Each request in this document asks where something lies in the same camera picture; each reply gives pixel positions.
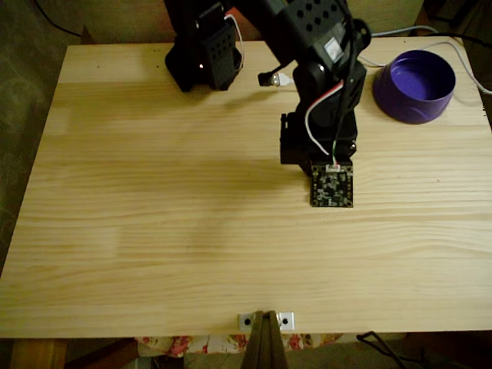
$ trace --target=circuit board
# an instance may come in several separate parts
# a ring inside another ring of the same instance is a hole
[[[312,165],[311,206],[352,208],[354,171],[352,164]]]

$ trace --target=wooden tabletop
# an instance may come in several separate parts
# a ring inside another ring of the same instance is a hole
[[[436,38],[372,41],[389,62]],[[170,45],[68,48],[0,279],[0,337],[223,334],[293,311],[297,332],[492,329],[492,135],[454,50],[441,117],[356,108],[354,208],[312,208],[280,165],[294,86],[247,43],[227,92],[181,93]]]

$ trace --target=metal clamp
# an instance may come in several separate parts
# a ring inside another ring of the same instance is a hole
[[[253,329],[254,315],[256,313],[247,313],[238,315],[239,331],[248,333]],[[293,312],[276,313],[278,327],[281,331],[293,331],[295,329],[295,320]]]

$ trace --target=purple bowl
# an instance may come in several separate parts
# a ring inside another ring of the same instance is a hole
[[[456,76],[439,55],[412,50],[398,55],[376,75],[372,92],[386,114],[406,123],[432,121],[446,108]]]

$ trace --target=robotic arm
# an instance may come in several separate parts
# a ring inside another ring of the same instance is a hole
[[[313,206],[351,207],[351,160],[356,151],[354,107],[366,71],[357,61],[371,41],[345,0],[165,0],[177,33],[166,65],[182,91],[208,83],[227,90],[241,68],[235,28],[224,19],[234,5],[260,31],[280,66],[297,61],[293,78],[301,101],[281,118],[281,163],[312,177]]]

